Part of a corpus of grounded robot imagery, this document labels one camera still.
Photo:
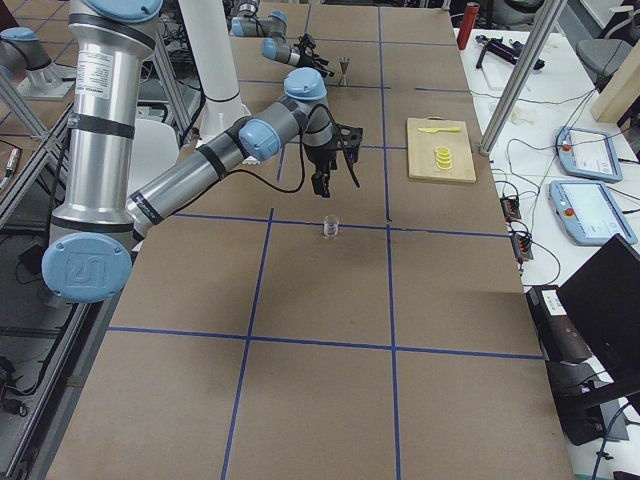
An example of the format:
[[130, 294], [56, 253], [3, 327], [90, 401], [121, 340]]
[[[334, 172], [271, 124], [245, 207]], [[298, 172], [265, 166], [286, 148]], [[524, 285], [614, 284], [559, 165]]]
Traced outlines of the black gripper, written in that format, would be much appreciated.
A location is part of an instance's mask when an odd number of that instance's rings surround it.
[[337, 169], [338, 143], [331, 140], [323, 145], [305, 145], [308, 160], [315, 166], [311, 177], [314, 194], [330, 198], [330, 173]]
[[323, 78], [332, 78], [335, 72], [329, 69], [329, 62], [321, 60], [321, 57], [315, 53], [316, 42], [314, 38], [305, 33], [298, 38], [299, 67], [316, 67], [316, 70]]

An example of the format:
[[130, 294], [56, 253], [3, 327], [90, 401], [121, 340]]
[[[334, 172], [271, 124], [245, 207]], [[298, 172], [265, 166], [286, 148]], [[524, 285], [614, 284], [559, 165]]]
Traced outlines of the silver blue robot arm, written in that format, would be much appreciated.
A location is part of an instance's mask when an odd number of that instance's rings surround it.
[[335, 73], [328, 69], [329, 61], [316, 53], [316, 41], [305, 33], [293, 45], [287, 43], [288, 19], [284, 12], [273, 10], [266, 17], [258, 16], [259, 1], [240, 1], [230, 21], [230, 29], [236, 37], [261, 38], [261, 54], [264, 58], [294, 68], [309, 67], [323, 78]]
[[64, 202], [51, 216], [42, 275], [51, 292], [77, 303], [118, 293], [131, 273], [135, 241], [184, 208], [247, 158], [264, 161], [299, 138], [327, 192], [339, 139], [320, 73], [290, 72], [283, 95], [243, 116], [141, 189], [130, 191], [141, 66], [154, 51], [157, 1], [74, 1], [69, 27], [78, 42], [77, 83], [68, 120], [70, 164]]

